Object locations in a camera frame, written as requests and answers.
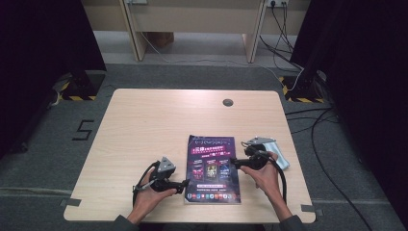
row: person's arm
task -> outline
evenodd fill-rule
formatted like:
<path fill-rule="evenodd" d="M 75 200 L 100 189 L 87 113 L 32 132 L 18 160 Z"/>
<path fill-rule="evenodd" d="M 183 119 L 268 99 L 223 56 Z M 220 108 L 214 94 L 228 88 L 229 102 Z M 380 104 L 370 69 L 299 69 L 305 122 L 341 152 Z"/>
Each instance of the person's arm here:
<path fill-rule="evenodd" d="M 269 152 L 269 155 L 273 160 L 278 159 L 278 155 L 275 153 Z M 257 189 L 264 191 L 278 216 L 281 230 L 306 230 L 300 218 L 298 216 L 293 216 L 292 212 L 286 205 L 279 190 L 278 170 L 272 165 L 272 163 L 268 162 L 259 170 L 254 170 L 250 167 L 241 167 L 241 170 L 254 179 L 255 187 Z"/>
<path fill-rule="evenodd" d="M 141 182 L 143 185 L 148 182 L 148 179 L 150 178 L 150 173 L 152 171 L 153 169 L 150 170 L 144 177 L 143 181 Z M 143 191 L 139 191 L 132 212 L 129 214 L 127 218 L 124 218 L 123 216 L 118 216 L 114 222 L 113 230 L 121 231 L 139 230 L 138 225 L 140 224 L 140 222 L 150 212 L 152 212 L 153 209 L 163 199 L 172 196 L 176 193 L 177 191 L 175 189 L 167 190 L 164 192 L 155 192 L 150 187 L 147 187 Z"/>

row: black curtain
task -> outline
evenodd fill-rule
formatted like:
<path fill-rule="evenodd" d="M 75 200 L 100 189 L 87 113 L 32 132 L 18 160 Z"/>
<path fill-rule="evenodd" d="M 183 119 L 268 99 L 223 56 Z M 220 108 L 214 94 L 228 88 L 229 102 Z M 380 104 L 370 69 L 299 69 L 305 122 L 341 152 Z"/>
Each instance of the black curtain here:
<path fill-rule="evenodd" d="M 0 158 L 62 75 L 106 70 L 80 0 L 0 1 Z"/>
<path fill-rule="evenodd" d="M 327 75 L 344 128 L 408 227 L 408 1 L 342 2 L 342 23 L 322 48 L 316 41 L 336 1 L 312 0 L 293 61 L 323 54 L 316 66 Z"/>

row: table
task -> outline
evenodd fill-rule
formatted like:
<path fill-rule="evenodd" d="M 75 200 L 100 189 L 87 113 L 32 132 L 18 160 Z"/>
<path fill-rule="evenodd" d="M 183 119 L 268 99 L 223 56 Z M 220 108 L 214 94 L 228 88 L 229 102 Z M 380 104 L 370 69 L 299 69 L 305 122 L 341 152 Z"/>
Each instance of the table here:
<path fill-rule="evenodd" d="M 242 34 L 246 58 L 253 63 L 267 7 L 266 0 L 148 0 L 146 5 L 119 1 L 138 61 L 147 47 L 142 32 L 188 32 Z"/>
<path fill-rule="evenodd" d="M 224 99 L 233 100 L 231 107 Z M 177 167 L 170 180 L 186 178 L 189 135 L 235 137 L 237 157 L 246 158 L 241 141 L 255 136 L 277 139 L 291 166 L 285 170 L 288 206 L 303 222 L 315 213 L 293 145 L 279 95 L 261 90 L 116 90 L 86 159 L 67 220 L 114 220 L 132 210 L 132 186 L 166 156 Z M 278 222 L 267 197 L 239 170 L 242 204 L 185 205 L 184 195 L 166 198 L 144 222 Z"/>

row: power outlet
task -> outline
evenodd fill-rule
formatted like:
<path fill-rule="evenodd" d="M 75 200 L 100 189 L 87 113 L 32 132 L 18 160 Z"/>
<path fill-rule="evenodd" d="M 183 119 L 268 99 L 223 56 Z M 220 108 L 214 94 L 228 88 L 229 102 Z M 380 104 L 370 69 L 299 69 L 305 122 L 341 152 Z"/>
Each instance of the power outlet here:
<path fill-rule="evenodd" d="M 275 8 L 283 8 L 284 4 L 288 7 L 289 0 L 268 0 L 267 7 L 271 7 L 271 2 L 275 1 Z"/>

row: magazine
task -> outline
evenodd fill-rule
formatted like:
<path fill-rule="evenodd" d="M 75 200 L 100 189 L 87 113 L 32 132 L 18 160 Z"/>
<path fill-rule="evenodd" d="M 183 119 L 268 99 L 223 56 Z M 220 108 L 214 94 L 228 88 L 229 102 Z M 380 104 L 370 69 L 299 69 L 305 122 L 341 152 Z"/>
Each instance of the magazine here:
<path fill-rule="evenodd" d="M 236 157 L 233 137 L 190 136 L 187 152 L 185 202 L 208 204 L 241 203 L 238 171 L 230 165 Z"/>

